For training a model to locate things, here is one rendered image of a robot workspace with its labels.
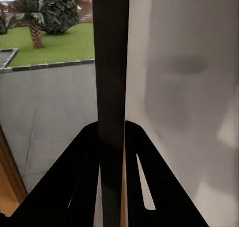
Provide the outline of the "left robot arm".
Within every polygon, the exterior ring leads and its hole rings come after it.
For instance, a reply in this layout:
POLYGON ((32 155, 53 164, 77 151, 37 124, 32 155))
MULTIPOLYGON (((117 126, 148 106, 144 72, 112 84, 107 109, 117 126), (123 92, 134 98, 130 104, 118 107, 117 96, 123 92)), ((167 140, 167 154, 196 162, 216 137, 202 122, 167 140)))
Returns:
POLYGON ((0 213, 0 227, 3 227, 9 218, 10 217, 6 217, 5 214, 0 213))

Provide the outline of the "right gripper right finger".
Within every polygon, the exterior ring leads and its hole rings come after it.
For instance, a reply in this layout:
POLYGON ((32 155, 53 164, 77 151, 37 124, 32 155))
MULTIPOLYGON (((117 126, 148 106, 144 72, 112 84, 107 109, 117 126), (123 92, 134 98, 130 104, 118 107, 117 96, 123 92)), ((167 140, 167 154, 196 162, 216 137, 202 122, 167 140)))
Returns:
POLYGON ((209 227, 144 129, 125 122, 128 227, 209 227), (138 154, 156 210, 144 207, 138 154))

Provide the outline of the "poster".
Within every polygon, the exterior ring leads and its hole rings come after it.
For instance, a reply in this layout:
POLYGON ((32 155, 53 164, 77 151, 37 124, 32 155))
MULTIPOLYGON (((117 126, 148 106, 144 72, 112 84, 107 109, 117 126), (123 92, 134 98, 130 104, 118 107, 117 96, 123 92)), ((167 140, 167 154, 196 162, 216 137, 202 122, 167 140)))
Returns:
POLYGON ((120 227, 129 0, 92 0, 103 227, 120 227))

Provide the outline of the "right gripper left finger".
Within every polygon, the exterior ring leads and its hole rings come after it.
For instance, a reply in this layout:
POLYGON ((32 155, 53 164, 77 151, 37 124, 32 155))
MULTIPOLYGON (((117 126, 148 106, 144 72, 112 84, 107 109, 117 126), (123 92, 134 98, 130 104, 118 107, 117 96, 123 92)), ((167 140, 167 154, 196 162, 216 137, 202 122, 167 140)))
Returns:
POLYGON ((93 227, 98 121, 85 126, 3 227, 93 227))

